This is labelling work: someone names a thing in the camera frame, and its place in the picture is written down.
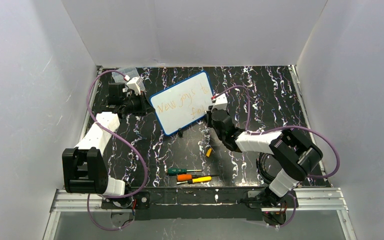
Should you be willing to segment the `yellow marker cap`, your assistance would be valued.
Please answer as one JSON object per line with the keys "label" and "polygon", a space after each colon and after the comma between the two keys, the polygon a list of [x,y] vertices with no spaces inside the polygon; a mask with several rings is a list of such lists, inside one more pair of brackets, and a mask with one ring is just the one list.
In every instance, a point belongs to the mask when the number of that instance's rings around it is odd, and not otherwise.
{"label": "yellow marker cap", "polygon": [[207,151],[206,151],[206,154],[205,154],[205,156],[207,157],[207,158],[209,158],[210,157],[210,155],[211,155],[211,153],[212,153],[212,149],[211,148],[209,148]]}

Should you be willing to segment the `blue framed whiteboard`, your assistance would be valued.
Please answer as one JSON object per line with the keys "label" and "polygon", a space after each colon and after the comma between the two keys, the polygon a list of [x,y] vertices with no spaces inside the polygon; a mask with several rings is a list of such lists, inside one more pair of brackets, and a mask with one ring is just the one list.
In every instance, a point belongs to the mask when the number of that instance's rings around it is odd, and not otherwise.
{"label": "blue framed whiteboard", "polygon": [[166,136],[203,118],[214,95],[207,72],[201,71],[149,98]]}

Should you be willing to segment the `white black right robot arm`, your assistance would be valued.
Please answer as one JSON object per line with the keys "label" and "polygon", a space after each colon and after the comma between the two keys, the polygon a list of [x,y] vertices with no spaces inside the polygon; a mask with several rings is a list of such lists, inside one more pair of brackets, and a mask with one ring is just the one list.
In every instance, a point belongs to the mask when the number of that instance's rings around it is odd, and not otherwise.
{"label": "white black right robot arm", "polygon": [[226,110],[212,106],[206,112],[206,121],[228,150],[269,154],[280,164],[280,171],[261,193],[263,200],[279,202],[304,181],[323,158],[322,151],[297,126],[248,133],[235,126]]}

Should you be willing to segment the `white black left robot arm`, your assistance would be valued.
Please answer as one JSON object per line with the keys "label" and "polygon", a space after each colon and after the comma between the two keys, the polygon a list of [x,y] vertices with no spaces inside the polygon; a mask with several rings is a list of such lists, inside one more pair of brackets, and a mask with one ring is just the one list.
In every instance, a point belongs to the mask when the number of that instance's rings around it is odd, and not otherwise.
{"label": "white black left robot arm", "polygon": [[63,178],[68,193],[115,198],[125,194],[126,183],[108,174],[103,153],[124,117],[130,114],[145,116],[153,112],[141,81],[142,78],[134,77],[128,83],[110,83],[107,101],[95,117],[97,122],[75,147],[63,151]]}

